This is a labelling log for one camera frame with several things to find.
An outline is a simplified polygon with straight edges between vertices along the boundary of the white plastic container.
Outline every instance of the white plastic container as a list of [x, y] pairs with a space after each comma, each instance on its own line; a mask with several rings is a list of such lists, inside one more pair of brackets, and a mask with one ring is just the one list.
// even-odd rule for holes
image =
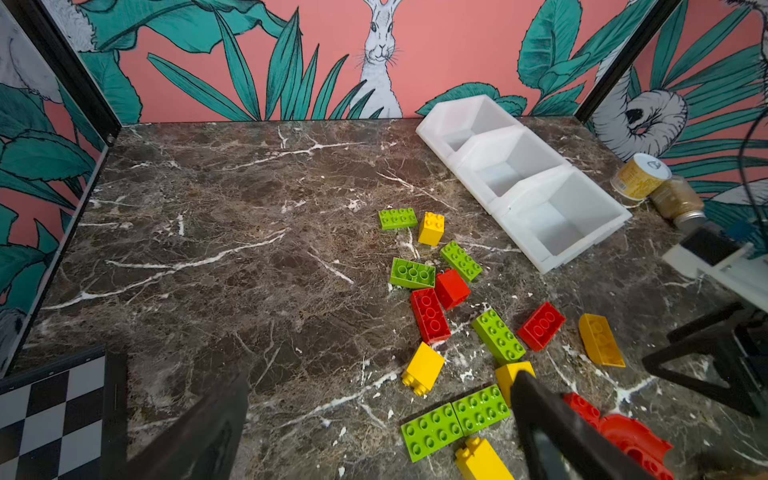
[[632, 217], [485, 95], [437, 104], [416, 132], [542, 273]]

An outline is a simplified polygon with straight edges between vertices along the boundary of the black metal frame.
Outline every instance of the black metal frame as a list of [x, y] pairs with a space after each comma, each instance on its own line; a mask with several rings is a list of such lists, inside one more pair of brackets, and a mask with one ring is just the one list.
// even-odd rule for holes
[[638, 25], [637, 30], [627, 41], [627, 44], [621, 50], [619, 55], [605, 72], [598, 84], [592, 88], [587, 98], [581, 102], [581, 106], [576, 110], [576, 118], [581, 123], [590, 119], [595, 110], [600, 106], [603, 100], [611, 93], [613, 87], [618, 83], [629, 67], [632, 66], [637, 56], [648, 45], [656, 32], [667, 21], [675, 8], [682, 0], [658, 0], [656, 4], [645, 15], [643, 21]]
[[[765, 313], [732, 303], [672, 330], [667, 339], [669, 346], [643, 358], [648, 373], [746, 415], [768, 416], [768, 316]], [[717, 374], [728, 386], [663, 367], [666, 362], [692, 353], [711, 355]]]
[[227, 480], [247, 410], [248, 383], [243, 374], [211, 389], [114, 478]]
[[0, 0], [102, 140], [113, 145], [121, 124], [40, 0]]
[[570, 478], [561, 454], [582, 478], [653, 478], [530, 373], [518, 373], [510, 397], [533, 480]]

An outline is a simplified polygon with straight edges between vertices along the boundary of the red lego brick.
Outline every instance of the red lego brick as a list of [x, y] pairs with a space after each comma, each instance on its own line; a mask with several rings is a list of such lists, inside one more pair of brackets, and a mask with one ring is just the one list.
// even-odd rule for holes
[[592, 425], [596, 430], [600, 430], [600, 410], [584, 400], [584, 397], [577, 393], [568, 393], [563, 395], [563, 400], [574, 412], [578, 413], [581, 418], [586, 420], [588, 424]]
[[435, 278], [435, 293], [440, 305], [447, 312], [463, 303], [471, 292], [456, 270], [446, 270]]
[[531, 347], [534, 352], [540, 352], [547, 346], [555, 333], [565, 323], [565, 317], [549, 302], [538, 307], [518, 330], [518, 336]]
[[671, 443], [658, 438], [641, 422], [624, 415], [603, 418], [600, 433], [622, 451], [635, 447], [660, 464], [664, 463], [664, 456], [672, 449]]
[[424, 343], [432, 345], [451, 336], [451, 329], [448, 328], [448, 322], [440, 309], [435, 289], [415, 290], [411, 293], [411, 305]]

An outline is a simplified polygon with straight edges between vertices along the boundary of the can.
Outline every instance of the can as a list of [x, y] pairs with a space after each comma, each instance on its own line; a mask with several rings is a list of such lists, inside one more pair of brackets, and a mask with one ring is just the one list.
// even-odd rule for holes
[[643, 200], [665, 180], [672, 171], [661, 160], [648, 154], [635, 154], [611, 178], [611, 186], [631, 200]]

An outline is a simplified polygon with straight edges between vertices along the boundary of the rabbit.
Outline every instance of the rabbit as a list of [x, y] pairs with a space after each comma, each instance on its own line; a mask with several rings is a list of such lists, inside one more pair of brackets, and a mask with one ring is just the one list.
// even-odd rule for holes
[[384, 110], [379, 114], [379, 118], [402, 118], [400, 103], [392, 92], [392, 82], [389, 80], [386, 69], [387, 62], [395, 54], [392, 18], [402, 0], [389, 0], [386, 5], [383, 5], [380, 0], [364, 0], [364, 2], [373, 13], [360, 75], [360, 81], [367, 80], [367, 82], [353, 98], [352, 105], [375, 89], [363, 108], [360, 118], [368, 118], [382, 107]]

